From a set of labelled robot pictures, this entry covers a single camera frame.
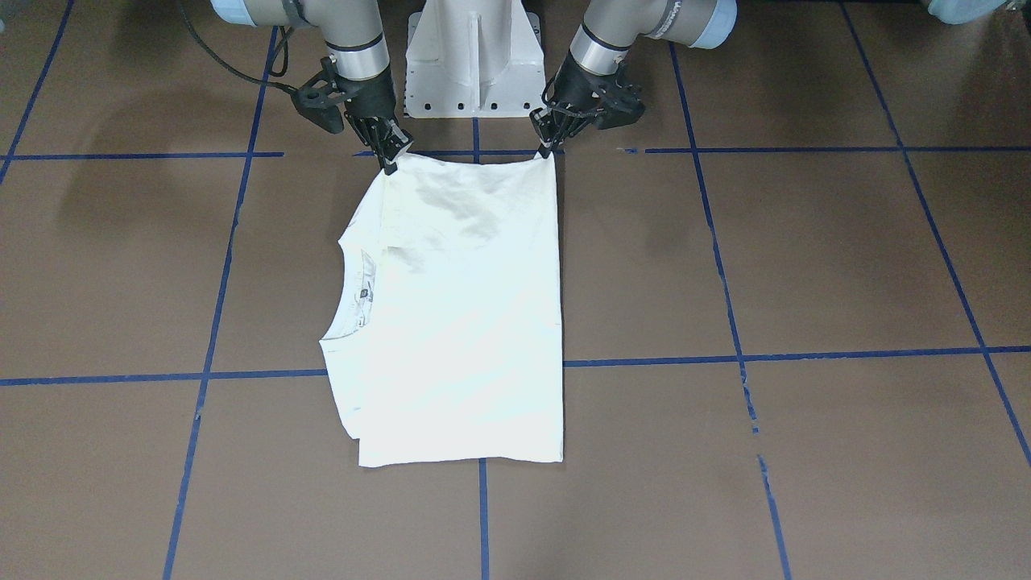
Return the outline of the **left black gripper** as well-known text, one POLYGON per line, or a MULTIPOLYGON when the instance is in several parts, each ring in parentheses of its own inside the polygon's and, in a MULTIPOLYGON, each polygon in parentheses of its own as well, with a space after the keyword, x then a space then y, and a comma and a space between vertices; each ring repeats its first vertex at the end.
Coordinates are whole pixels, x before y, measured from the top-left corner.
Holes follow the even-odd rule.
POLYGON ((574 58, 572 52, 567 52, 557 74, 548 82, 551 93, 545 99, 545 109, 531 110, 529 120, 539 139, 537 153, 542 159, 562 146, 569 139, 572 129, 577 125, 576 114, 587 113, 583 121, 595 125, 599 130, 607 130, 621 125, 621 114, 611 110, 602 98, 604 89, 618 86, 621 71, 598 76, 584 69, 574 58))

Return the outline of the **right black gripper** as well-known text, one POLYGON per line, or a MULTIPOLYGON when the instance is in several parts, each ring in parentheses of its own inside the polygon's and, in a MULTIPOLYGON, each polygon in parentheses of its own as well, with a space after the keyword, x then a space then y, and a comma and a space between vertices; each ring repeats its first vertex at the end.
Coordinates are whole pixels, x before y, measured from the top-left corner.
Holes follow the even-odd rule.
POLYGON ((415 139, 396 121, 396 94, 389 68, 366 80, 342 78, 345 118, 358 136, 369 136, 368 147, 376 155, 384 175, 398 169, 398 158, 415 139))

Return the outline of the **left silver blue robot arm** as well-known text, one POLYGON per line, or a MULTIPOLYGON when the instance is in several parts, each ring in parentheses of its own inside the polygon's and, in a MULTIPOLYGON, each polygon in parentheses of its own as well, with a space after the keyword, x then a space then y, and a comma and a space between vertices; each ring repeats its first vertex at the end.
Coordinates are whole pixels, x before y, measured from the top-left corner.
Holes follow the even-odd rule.
POLYGON ((627 77, 627 56, 640 37, 688 48, 725 43, 736 24, 735 1, 592 1, 568 52, 529 118, 546 159, 583 129, 634 124, 647 109, 627 77))

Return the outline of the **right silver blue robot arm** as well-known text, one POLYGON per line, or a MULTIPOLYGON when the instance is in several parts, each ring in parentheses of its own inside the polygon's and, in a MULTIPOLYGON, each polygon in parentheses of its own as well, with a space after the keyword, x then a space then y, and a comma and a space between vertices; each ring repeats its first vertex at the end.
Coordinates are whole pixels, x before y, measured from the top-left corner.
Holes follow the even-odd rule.
POLYGON ((222 21, 257 27, 314 28, 327 55, 304 86, 277 84, 294 109, 331 135, 347 127, 375 153, 386 175, 413 143, 399 125, 391 60, 375 1, 213 1, 222 21))

